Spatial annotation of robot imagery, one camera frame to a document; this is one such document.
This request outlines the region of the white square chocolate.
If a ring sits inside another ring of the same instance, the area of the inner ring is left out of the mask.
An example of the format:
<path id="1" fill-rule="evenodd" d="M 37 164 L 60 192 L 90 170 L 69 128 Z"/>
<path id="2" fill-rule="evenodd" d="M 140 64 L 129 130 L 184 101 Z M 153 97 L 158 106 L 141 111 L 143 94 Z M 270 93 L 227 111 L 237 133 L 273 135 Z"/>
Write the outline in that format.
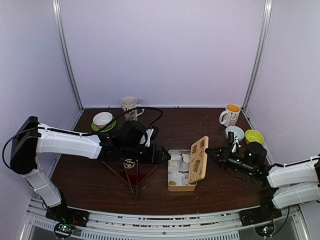
<path id="1" fill-rule="evenodd" d="M 169 162 L 169 166 L 171 167 L 171 168 L 178 168 L 179 167 L 179 162 L 178 161 L 170 161 Z"/>

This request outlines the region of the front aluminium rail frame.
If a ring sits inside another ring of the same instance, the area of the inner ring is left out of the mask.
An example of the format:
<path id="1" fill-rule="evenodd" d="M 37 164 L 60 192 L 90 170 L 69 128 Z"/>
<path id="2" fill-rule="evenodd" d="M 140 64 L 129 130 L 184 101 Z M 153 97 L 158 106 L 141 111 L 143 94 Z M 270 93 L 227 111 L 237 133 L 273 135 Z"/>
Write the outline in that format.
<path id="1" fill-rule="evenodd" d="M 70 240 L 260 240 L 264 226 L 275 228 L 273 240 L 309 240 L 298 206 L 282 210 L 272 221 L 242 226 L 239 210 L 184 215 L 130 215 L 89 211 L 86 227 L 76 226 Z"/>

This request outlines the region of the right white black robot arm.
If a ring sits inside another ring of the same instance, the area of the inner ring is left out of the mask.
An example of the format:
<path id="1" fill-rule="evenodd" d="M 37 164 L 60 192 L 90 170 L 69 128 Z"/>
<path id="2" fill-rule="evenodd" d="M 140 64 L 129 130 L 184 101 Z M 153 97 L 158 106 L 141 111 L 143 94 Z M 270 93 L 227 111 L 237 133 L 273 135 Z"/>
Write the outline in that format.
<path id="1" fill-rule="evenodd" d="M 266 191 L 266 202 L 256 210 L 268 220 L 276 209 L 320 200 L 320 156 L 290 164 L 265 165 L 267 150 L 258 142 L 247 145 L 244 155 L 231 146 L 206 148 L 208 158 L 224 170 L 245 174 L 253 185 Z"/>

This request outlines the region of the green saucer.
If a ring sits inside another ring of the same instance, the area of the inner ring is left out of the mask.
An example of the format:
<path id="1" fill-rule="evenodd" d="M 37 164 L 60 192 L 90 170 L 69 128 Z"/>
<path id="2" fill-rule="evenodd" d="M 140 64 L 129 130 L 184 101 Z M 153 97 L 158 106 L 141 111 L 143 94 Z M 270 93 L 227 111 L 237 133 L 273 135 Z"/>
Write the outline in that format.
<path id="1" fill-rule="evenodd" d="M 109 125 L 109 124 L 111 124 L 111 126 L 109 126 L 109 127 L 106 127 L 106 126 L 105 126 L 105 127 L 101 128 L 101 129 L 97 129 L 97 128 L 94 127 L 94 124 L 93 124 L 93 122 L 92 122 L 92 123 L 91 123 L 91 128 L 92 128 L 92 130 L 95 131 L 95 132 L 98 132 L 99 130 L 101 130 L 101 132 L 108 132 L 108 131 L 110 131 L 111 129 L 113 129 L 113 128 L 116 126 L 116 122 L 113 121 L 113 119 L 112 119 L 112 121 L 109 122 L 108 125 Z"/>

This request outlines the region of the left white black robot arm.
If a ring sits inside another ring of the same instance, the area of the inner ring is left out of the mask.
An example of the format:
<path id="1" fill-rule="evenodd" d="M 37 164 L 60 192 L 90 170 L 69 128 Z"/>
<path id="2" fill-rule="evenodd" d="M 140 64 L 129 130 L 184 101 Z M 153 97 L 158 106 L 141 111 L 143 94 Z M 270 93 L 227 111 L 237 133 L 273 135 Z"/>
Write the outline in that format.
<path id="1" fill-rule="evenodd" d="M 84 133 L 50 127 L 30 116 L 10 140 L 8 168 L 22 175 L 33 190 L 44 200 L 47 209 L 61 222 L 72 218 L 63 193 L 42 171 L 36 155 L 58 153 L 102 161 L 131 159 L 141 164 L 160 165 L 171 159 L 162 145 L 151 143 L 159 129 L 146 128 L 138 121 L 126 121 L 113 135 Z"/>

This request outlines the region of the beige illustrated tin lid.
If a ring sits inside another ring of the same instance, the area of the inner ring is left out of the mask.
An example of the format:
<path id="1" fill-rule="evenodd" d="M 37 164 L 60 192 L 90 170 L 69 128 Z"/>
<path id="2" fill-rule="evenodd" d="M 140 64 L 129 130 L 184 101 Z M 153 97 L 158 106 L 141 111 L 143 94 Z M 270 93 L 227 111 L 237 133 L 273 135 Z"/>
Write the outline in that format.
<path id="1" fill-rule="evenodd" d="M 208 154 L 205 150 L 209 146 L 209 137 L 203 136 L 191 145 L 187 183 L 193 185 L 206 176 Z"/>

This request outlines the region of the white mug yellow interior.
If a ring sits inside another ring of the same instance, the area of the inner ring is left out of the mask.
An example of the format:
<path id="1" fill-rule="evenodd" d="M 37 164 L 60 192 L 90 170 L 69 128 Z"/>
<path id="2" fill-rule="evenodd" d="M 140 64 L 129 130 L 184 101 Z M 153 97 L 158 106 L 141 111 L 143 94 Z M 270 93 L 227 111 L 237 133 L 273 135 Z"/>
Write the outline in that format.
<path id="1" fill-rule="evenodd" d="M 238 105 L 233 103 L 227 104 L 225 110 L 219 116 L 219 123 L 225 127 L 235 126 L 240 112 L 241 108 Z"/>

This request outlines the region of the tall floral beige mug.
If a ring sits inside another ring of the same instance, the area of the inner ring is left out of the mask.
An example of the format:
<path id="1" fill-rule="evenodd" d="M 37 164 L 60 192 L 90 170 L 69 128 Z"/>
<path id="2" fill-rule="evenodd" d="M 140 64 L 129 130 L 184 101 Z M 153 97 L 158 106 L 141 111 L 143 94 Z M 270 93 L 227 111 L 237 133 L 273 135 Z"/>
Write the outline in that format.
<path id="1" fill-rule="evenodd" d="M 134 109 L 136 107 L 141 107 L 142 105 L 138 104 L 138 99 L 133 96 L 127 96 L 121 99 L 120 101 L 123 112 Z M 138 117 L 144 113 L 144 109 L 135 109 L 124 115 L 126 121 L 137 121 Z"/>

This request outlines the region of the beige chocolate tin box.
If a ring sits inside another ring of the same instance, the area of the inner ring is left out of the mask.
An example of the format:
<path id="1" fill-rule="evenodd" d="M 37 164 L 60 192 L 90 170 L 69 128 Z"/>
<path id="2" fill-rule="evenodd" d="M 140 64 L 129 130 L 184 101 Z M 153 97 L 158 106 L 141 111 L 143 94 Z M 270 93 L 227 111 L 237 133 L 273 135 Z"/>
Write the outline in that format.
<path id="1" fill-rule="evenodd" d="M 190 150 L 171 149 L 171 150 L 168 151 L 168 153 L 170 155 L 171 154 L 180 154 L 180 155 L 182 155 L 182 153 L 190 155 Z M 180 168 L 170 167 L 169 166 L 169 161 L 167 162 L 167 188 L 168 188 L 168 191 L 169 192 L 193 192 L 196 189 L 197 183 L 188 184 L 189 171 L 182 172 L 181 171 L 181 167 Z M 169 173 L 175 173 L 175 172 L 180 172 L 180 173 L 185 174 L 186 181 L 187 181 L 185 186 L 169 185 Z"/>

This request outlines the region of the black tongs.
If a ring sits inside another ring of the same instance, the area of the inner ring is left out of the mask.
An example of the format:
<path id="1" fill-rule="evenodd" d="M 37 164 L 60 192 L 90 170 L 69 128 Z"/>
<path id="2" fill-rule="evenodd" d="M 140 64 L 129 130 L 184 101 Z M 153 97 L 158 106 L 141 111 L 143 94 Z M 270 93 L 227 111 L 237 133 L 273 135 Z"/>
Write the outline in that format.
<path id="1" fill-rule="evenodd" d="M 133 167 L 135 168 L 135 171 L 131 177 L 128 174 L 129 169 L 127 168 L 127 165 L 128 165 L 127 162 L 123 163 L 124 172 L 126 174 L 127 182 L 130 186 L 131 193 L 132 193 L 134 199 L 137 200 L 138 199 L 138 185 L 139 185 L 139 163 L 136 162 L 134 164 Z"/>

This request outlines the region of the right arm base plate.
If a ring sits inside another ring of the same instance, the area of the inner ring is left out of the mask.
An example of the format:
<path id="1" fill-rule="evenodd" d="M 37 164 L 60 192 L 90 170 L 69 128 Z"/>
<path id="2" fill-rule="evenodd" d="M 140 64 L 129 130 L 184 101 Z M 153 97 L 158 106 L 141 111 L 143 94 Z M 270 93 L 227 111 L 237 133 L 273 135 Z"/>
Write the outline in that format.
<path id="1" fill-rule="evenodd" d="M 249 225 L 256 225 L 263 222 L 272 221 L 272 219 L 280 218 L 282 211 L 276 208 L 268 208 L 266 206 L 259 206 L 246 210 L 241 210 L 239 218 L 243 227 Z"/>

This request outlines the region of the aluminium frame post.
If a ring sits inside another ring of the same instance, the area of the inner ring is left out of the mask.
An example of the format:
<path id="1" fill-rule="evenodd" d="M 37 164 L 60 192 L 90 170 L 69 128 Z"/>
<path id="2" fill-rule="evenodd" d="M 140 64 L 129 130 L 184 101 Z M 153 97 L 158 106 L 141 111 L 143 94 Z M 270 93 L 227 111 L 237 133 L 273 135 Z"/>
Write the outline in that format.
<path id="1" fill-rule="evenodd" d="M 246 113 L 249 108 L 250 99 L 253 94 L 254 86 L 258 78 L 260 66 L 263 59 L 264 49 L 266 46 L 269 29 L 270 29 L 270 23 L 271 23 L 271 17 L 272 17 L 272 7 L 273 7 L 273 1 L 272 0 L 265 0 L 264 1 L 264 9 L 263 9 L 263 16 L 261 21 L 261 28 L 260 28 L 260 34 L 258 39 L 258 45 L 257 50 L 253 62 L 253 68 L 250 75 L 250 80 L 248 84 L 248 88 L 246 91 L 246 95 L 244 98 L 244 102 L 242 105 L 242 111 Z"/>
<path id="2" fill-rule="evenodd" d="M 66 40 L 66 35 L 65 35 L 65 30 L 64 30 L 64 25 L 63 25 L 63 18 L 62 18 L 62 12 L 61 12 L 61 3 L 59 0 L 53 0 L 52 1 L 52 7 L 53 7 L 53 13 L 55 17 L 55 22 L 56 22 L 56 27 L 59 35 L 59 41 L 60 41 L 60 46 L 62 50 L 62 57 L 63 57 L 63 62 L 64 66 L 66 69 L 66 74 L 68 81 L 70 83 L 71 91 L 73 93 L 73 96 L 75 98 L 77 107 L 79 111 L 83 111 L 84 107 L 80 98 L 79 90 L 76 84 L 73 68 L 72 68 L 72 63 L 68 51 L 68 46 L 67 46 L 67 40 Z"/>

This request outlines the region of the dark red lacquer tray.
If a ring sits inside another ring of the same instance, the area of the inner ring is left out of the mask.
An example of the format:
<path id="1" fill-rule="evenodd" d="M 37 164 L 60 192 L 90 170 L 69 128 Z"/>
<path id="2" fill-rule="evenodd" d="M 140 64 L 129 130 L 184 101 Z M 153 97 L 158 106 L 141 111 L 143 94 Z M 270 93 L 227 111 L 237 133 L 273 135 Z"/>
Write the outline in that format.
<path id="1" fill-rule="evenodd" d="M 127 184 L 128 184 L 127 176 L 124 170 L 123 163 L 128 163 L 126 167 L 128 168 L 127 172 L 130 177 L 133 175 L 134 171 L 136 170 L 134 168 L 134 165 L 136 162 L 132 161 L 132 159 L 130 158 L 127 158 L 125 161 L 103 161 L 102 163 Z M 140 184 L 144 179 L 146 179 L 156 168 L 157 168 L 157 165 L 154 165 L 154 164 L 138 163 L 138 170 L 139 170 L 138 184 Z"/>

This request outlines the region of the white paper cup liner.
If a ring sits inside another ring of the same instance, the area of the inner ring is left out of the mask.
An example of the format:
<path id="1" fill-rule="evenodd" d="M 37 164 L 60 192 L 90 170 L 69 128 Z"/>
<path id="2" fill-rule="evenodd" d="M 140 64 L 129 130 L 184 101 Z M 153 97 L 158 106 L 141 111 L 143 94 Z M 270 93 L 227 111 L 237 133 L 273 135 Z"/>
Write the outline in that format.
<path id="1" fill-rule="evenodd" d="M 169 173 L 168 184 L 170 181 L 174 181 L 176 183 L 175 186 L 185 186 L 187 184 L 186 175 L 182 172 Z"/>
<path id="2" fill-rule="evenodd" d="M 190 155 L 188 153 L 182 153 L 181 172 L 188 172 L 190 168 Z"/>
<path id="3" fill-rule="evenodd" d="M 173 153 L 170 156 L 171 156 L 170 161 L 178 161 L 179 162 L 179 167 L 175 167 L 175 168 L 179 169 L 181 167 L 181 165 L 182 165 L 182 155 L 181 154 L 177 154 L 177 153 Z"/>

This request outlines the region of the lime green bowl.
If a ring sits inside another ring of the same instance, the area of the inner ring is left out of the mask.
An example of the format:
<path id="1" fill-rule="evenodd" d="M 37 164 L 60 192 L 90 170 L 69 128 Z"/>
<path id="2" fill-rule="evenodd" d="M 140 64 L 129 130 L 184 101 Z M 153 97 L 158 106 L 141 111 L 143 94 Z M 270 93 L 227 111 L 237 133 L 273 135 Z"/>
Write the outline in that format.
<path id="1" fill-rule="evenodd" d="M 244 141 L 247 145 L 252 142 L 263 144 L 264 136 L 257 130 L 248 129 L 244 133 Z"/>

